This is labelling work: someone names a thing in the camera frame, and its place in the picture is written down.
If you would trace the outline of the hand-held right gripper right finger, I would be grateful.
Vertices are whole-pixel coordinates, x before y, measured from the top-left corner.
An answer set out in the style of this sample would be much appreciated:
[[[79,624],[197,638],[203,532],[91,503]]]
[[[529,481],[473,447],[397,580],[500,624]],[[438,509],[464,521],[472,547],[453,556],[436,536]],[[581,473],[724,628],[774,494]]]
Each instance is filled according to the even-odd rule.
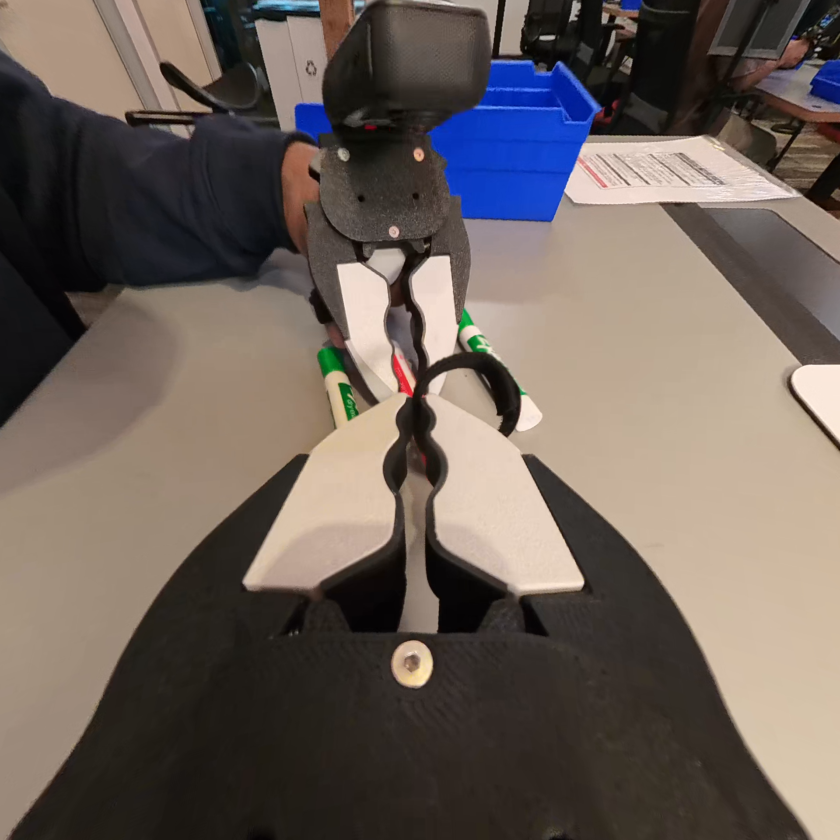
[[[579,592],[584,576],[522,453],[508,437],[440,395],[427,466],[439,477],[426,535],[443,558],[514,595]]]

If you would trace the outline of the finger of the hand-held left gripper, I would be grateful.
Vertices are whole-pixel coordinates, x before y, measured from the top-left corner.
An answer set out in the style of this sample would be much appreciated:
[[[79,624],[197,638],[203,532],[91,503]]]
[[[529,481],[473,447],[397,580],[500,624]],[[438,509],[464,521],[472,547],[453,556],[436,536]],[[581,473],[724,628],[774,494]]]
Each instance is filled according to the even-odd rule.
[[[406,356],[407,315],[392,309],[391,293],[405,266],[404,260],[367,260],[338,267],[348,332],[345,347],[376,402],[399,392],[392,347],[398,345]]]
[[[455,350],[458,321],[450,257],[427,257],[407,280],[406,309],[419,368],[449,357]]]

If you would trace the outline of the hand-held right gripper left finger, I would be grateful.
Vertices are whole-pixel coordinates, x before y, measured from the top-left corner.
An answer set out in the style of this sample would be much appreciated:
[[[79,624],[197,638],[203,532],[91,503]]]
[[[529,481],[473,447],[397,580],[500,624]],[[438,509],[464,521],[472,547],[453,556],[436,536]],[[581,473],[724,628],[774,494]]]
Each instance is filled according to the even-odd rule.
[[[325,593],[401,531],[406,403],[392,395],[311,451],[245,573],[246,590]]]

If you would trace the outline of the green marker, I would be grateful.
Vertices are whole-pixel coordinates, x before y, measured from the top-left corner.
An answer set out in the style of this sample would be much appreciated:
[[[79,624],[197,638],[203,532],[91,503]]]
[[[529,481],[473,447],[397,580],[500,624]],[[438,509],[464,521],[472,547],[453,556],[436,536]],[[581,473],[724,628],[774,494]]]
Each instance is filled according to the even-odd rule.
[[[339,429],[360,414],[350,378],[344,367],[343,353],[331,345],[325,345],[319,350],[317,359],[329,400],[333,426]]]
[[[487,336],[474,324],[467,309],[463,310],[458,324],[458,343],[462,351],[482,359],[470,366],[496,404],[501,418],[500,431],[505,434],[513,431],[524,433],[538,426],[543,420],[542,412],[515,381]]]

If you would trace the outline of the large blue plastic bin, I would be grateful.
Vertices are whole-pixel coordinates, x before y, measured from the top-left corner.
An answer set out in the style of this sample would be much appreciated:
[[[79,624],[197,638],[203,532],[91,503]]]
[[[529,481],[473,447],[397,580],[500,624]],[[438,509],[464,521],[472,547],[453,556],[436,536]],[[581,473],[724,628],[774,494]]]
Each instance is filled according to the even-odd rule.
[[[429,146],[463,217],[550,222],[596,111],[564,65],[495,61],[479,103],[432,129]]]

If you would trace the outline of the person's left forearm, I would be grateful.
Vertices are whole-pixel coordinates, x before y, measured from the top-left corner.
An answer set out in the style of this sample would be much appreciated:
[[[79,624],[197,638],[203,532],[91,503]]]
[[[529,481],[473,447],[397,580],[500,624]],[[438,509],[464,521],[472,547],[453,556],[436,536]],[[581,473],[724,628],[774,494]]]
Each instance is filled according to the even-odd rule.
[[[200,118],[189,138],[131,128],[1,65],[2,243],[67,291],[258,274],[302,252],[306,134]]]

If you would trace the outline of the person's left hand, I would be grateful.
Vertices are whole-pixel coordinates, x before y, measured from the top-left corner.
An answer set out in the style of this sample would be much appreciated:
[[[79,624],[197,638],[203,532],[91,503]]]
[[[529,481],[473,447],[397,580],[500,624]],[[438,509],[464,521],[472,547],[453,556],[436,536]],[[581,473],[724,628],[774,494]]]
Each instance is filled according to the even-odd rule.
[[[290,142],[280,166],[282,213],[294,249],[308,256],[308,219],[306,206],[319,201],[319,183],[312,177],[310,163],[319,150],[310,143]]]

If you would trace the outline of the white waste cabinet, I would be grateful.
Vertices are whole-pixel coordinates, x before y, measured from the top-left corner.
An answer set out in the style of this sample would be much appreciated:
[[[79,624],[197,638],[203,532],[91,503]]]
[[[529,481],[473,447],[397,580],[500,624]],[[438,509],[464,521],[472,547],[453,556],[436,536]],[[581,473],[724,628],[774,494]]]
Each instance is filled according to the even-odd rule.
[[[321,102],[327,64],[317,2],[259,2],[253,18],[273,99]]]

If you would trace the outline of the black office chair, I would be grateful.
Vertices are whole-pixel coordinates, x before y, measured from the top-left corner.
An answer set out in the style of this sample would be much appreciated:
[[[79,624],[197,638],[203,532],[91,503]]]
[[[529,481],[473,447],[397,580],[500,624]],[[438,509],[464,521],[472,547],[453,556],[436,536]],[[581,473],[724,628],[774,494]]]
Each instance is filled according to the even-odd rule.
[[[241,62],[227,70],[221,77],[206,86],[199,86],[169,61],[159,65],[163,79],[170,87],[184,93],[205,111],[127,111],[126,123],[132,128],[141,127],[192,127],[197,119],[213,114],[225,114],[248,119],[258,124],[275,124],[277,121],[259,113],[263,87],[257,69]]]

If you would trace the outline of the printed paper sheet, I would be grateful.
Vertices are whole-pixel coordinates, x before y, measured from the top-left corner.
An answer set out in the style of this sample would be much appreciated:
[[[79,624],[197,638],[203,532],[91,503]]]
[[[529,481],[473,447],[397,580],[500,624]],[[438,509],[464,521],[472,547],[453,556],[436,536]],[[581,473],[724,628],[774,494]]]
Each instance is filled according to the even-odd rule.
[[[587,141],[564,194],[579,205],[755,203],[799,193],[708,136]]]

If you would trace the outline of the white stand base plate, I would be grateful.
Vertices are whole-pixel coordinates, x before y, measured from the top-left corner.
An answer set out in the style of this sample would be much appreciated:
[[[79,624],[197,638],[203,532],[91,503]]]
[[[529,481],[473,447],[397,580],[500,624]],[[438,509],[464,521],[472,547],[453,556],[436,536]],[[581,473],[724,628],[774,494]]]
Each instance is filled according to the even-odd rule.
[[[791,373],[789,390],[839,448],[839,364],[804,364]]]

